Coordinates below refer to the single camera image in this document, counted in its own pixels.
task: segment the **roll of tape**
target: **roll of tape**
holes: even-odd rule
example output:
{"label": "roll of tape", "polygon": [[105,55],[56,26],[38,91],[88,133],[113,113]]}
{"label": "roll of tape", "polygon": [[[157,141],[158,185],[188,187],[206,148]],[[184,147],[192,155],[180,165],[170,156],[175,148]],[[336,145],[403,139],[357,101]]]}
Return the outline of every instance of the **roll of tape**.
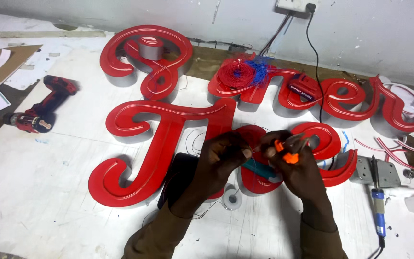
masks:
{"label": "roll of tape", "polygon": [[242,196],[235,189],[227,190],[222,197],[223,204],[230,210],[238,209],[242,204]]}

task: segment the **hand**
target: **hand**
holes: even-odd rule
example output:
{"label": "hand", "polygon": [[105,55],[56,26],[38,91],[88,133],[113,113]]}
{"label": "hand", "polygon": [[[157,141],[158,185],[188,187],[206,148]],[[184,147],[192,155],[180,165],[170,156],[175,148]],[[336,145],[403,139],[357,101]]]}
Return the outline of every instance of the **hand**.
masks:
{"label": "hand", "polygon": [[275,131],[266,134],[261,139],[260,149],[264,150],[267,157],[276,171],[282,173],[285,185],[296,196],[317,202],[320,197],[326,196],[325,185],[319,173],[319,167],[312,155],[312,150],[305,146],[299,152],[299,161],[296,164],[288,164],[277,154],[273,139],[284,142],[284,148],[292,153],[298,153],[301,147],[301,140],[293,136],[287,130]]}
{"label": "hand", "polygon": [[[279,156],[274,148],[273,139],[285,141],[284,148],[292,153],[299,154],[299,160],[295,164],[288,164]],[[264,150],[276,171],[282,173],[285,185],[303,202],[303,213],[301,219],[323,232],[336,231],[336,223],[333,218],[332,205],[328,199],[319,167],[308,146],[304,146],[300,136],[292,136],[287,130],[270,132],[261,139],[260,149]]]}
{"label": "hand", "polygon": [[190,218],[211,195],[221,191],[234,169],[252,157],[252,149],[239,133],[227,132],[202,145],[193,181],[170,208],[172,214]]}

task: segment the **cordless drill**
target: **cordless drill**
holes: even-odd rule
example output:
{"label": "cordless drill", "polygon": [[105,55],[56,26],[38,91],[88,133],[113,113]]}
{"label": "cordless drill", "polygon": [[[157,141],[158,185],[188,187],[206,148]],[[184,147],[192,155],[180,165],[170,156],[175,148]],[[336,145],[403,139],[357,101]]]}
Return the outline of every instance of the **cordless drill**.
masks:
{"label": "cordless drill", "polygon": [[55,123],[53,113],[68,96],[75,95],[77,88],[68,79],[63,77],[45,76],[44,84],[52,92],[42,100],[34,104],[25,112],[7,113],[3,116],[3,122],[16,126],[20,130],[34,133],[46,133],[52,129]]}

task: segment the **sleeve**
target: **sleeve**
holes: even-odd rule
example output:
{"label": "sleeve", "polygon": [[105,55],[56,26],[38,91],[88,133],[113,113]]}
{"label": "sleeve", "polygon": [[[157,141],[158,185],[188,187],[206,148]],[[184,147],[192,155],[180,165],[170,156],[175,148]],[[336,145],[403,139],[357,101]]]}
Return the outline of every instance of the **sleeve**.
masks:
{"label": "sleeve", "polygon": [[300,227],[300,246],[302,259],[348,259],[338,230],[333,233],[318,231],[303,220]]}
{"label": "sleeve", "polygon": [[122,259],[171,258],[190,223],[191,219],[173,215],[166,202],[154,221],[129,238]]}

